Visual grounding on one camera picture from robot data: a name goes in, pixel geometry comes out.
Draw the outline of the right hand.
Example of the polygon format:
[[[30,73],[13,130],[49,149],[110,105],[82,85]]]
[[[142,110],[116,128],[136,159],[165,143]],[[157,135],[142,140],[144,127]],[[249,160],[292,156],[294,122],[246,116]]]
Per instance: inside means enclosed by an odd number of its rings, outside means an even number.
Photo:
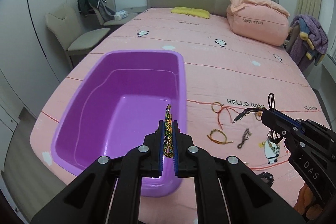
[[[323,212],[323,208],[317,203],[313,192],[306,183],[299,190],[298,198],[293,208],[309,221],[317,220]]]

